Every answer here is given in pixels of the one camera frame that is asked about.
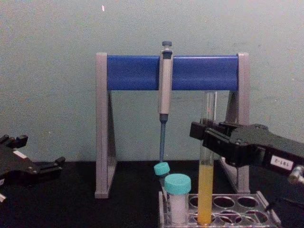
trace blue pipette holder bar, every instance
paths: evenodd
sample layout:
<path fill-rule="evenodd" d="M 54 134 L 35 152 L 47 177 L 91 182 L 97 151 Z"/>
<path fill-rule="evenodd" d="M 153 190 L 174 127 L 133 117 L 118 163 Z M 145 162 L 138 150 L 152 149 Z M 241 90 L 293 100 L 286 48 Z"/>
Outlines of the blue pipette holder bar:
<path fill-rule="evenodd" d="M 116 167 L 112 90 L 158 90 L 159 56 L 96 54 L 96 198 L 108 198 Z M 228 90 L 226 121 L 249 124 L 249 58 L 174 56 L 172 90 Z M 249 193 L 248 167 L 223 166 L 237 193 Z"/>

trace label sticker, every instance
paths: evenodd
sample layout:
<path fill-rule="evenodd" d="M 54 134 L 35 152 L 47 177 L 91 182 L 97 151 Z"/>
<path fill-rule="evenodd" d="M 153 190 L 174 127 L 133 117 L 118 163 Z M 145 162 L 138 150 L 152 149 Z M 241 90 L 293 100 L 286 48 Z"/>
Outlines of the label sticker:
<path fill-rule="evenodd" d="M 21 152 L 19 152 L 19 151 L 14 151 L 13 153 L 14 153 L 15 155 L 19 156 L 20 158 L 23 158 L 23 159 L 27 158 L 27 156 L 25 156 L 23 153 L 21 153 Z"/>
<path fill-rule="evenodd" d="M 294 162 L 272 155 L 270 164 L 281 167 L 286 170 L 291 170 Z"/>

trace light green wall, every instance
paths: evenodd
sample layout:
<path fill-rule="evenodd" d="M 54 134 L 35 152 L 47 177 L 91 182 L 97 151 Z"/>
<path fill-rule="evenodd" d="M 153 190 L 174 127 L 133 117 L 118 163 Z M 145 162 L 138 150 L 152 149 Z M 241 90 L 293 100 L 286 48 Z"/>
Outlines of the light green wall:
<path fill-rule="evenodd" d="M 252 123 L 304 142 L 304 1 L 0 0 L 0 134 L 35 161 L 95 159 L 95 54 L 248 52 Z M 223 120 L 227 93 L 219 95 Z M 201 92 L 173 92 L 166 159 L 198 159 Z M 157 93 L 114 92 L 120 160 L 156 160 Z"/>

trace gray stand frame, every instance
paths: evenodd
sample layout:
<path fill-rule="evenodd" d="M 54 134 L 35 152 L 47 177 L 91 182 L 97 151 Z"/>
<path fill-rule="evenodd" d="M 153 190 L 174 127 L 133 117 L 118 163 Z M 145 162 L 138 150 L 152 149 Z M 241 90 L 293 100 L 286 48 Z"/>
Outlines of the gray stand frame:
<path fill-rule="evenodd" d="M 249 124 L 250 74 L 248 53 L 238 53 L 238 91 L 229 93 L 226 121 Z M 107 91 L 107 53 L 96 54 L 96 191 L 95 198 L 109 197 L 116 168 L 111 92 Z M 249 168 L 234 168 L 220 159 L 236 193 L 249 190 Z"/>

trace yellow liquid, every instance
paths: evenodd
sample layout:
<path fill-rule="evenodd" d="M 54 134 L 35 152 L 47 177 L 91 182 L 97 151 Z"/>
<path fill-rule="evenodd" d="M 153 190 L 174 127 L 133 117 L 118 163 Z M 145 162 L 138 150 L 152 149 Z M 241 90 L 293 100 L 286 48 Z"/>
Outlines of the yellow liquid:
<path fill-rule="evenodd" d="M 199 165 L 198 223 L 211 223 L 213 165 Z"/>

